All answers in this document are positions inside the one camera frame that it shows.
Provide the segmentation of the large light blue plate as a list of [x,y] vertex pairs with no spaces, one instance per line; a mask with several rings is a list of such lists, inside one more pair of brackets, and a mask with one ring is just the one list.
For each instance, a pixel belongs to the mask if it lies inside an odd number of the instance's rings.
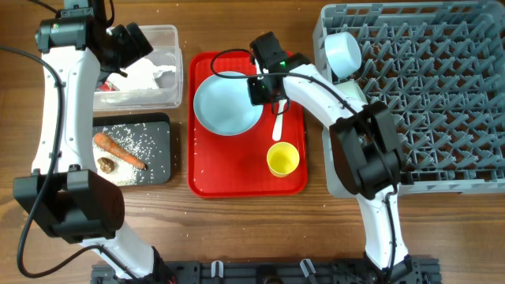
[[252,105],[249,86],[243,73],[226,71],[220,77],[205,79],[193,99],[198,122],[208,131],[221,136],[236,136],[249,131],[263,113],[261,105]]

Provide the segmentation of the white plastic spoon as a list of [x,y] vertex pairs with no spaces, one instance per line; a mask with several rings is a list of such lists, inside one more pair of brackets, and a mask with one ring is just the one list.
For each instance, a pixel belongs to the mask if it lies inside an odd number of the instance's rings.
[[272,132],[273,141],[280,141],[282,137],[283,113],[285,111],[286,104],[287,104],[286,99],[279,101],[278,113],[276,115],[275,124]]

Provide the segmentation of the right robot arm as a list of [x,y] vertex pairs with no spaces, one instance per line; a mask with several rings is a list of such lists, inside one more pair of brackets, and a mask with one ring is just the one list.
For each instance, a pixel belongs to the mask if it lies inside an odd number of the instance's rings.
[[328,130],[337,177],[360,206],[365,254],[384,282],[399,280],[409,258],[398,216],[398,183],[406,158],[388,107],[344,94],[303,54],[286,53],[273,32],[254,39],[250,49],[256,66],[248,80],[252,103],[288,99]]

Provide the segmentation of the red snack wrapper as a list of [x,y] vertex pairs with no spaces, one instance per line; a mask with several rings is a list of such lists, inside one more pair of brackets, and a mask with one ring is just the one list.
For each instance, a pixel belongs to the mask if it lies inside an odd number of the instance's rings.
[[111,83],[106,81],[104,84],[100,85],[96,91],[98,92],[112,92],[114,90],[114,87]]

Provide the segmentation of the white rice pile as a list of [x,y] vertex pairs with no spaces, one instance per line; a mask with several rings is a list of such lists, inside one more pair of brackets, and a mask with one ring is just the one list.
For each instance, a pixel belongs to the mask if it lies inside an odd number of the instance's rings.
[[[136,156],[139,160],[150,166],[154,160],[155,151],[158,149],[153,137],[145,132],[147,126],[144,123],[120,124],[100,126],[94,128],[94,134],[105,133],[112,138],[119,146],[124,148],[130,154]],[[140,185],[147,182],[151,184],[154,181],[154,171],[138,170],[125,161],[99,148],[95,142],[92,142],[93,155],[98,174],[117,186]],[[115,163],[115,169],[111,174],[105,174],[99,168],[97,159],[105,157]]]

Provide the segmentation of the yellow plastic cup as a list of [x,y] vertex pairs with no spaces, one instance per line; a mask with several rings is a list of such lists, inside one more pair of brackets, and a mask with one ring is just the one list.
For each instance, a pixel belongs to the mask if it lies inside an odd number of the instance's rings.
[[295,146],[287,142],[273,144],[267,151],[267,165],[277,178],[284,178],[293,173],[300,162],[300,155]]

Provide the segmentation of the light green bowl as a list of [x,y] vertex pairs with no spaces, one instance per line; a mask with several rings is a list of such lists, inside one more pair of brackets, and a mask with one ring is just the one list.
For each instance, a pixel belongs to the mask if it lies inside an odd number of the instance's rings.
[[363,91],[354,80],[350,80],[341,84],[336,84],[335,87],[339,91],[343,92],[345,95],[360,100],[363,103],[367,103],[367,99]]

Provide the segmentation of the orange carrot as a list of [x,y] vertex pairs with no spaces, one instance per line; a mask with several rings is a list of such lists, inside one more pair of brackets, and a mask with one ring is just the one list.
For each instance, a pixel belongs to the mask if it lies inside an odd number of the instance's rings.
[[105,133],[97,133],[93,137],[95,144],[104,151],[114,155],[115,157],[125,161],[138,170],[146,170],[147,166],[136,156],[127,152],[119,146],[112,138]]

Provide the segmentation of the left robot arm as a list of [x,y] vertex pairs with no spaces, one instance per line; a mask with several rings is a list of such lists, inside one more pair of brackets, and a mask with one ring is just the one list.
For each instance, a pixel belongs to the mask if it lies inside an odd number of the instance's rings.
[[13,183],[28,224],[93,251],[124,283],[174,283],[157,250],[125,221],[119,187],[99,176],[92,148],[93,97],[112,73],[152,51],[137,24],[114,24],[112,2],[67,0],[36,33],[44,68],[43,124],[31,173]]

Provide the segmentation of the brown mushroom piece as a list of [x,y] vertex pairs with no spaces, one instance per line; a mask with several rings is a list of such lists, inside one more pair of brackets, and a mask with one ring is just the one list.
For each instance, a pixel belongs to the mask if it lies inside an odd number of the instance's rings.
[[101,157],[97,159],[97,162],[99,164],[100,170],[105,174],[111,174],[115,169],[115,163],[111,159]]

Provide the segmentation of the small light blue bowl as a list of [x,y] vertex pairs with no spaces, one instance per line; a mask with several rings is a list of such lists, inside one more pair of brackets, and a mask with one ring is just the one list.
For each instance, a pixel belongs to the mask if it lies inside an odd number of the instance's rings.
[[328,35],[324,48],[329,66],[338,78],[346,78],[361,68],[360,47],[349,32]]

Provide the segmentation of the white napkin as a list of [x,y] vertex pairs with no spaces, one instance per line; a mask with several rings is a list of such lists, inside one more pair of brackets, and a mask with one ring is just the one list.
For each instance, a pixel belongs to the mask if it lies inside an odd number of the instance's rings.
[[175,65],[154,65],[152,61],[142,58],[124,70],[127,77],[112,73],[107,82],[116,91],[135,91],[144,89],[159,89],[159,79],[164,73],[174,73]]

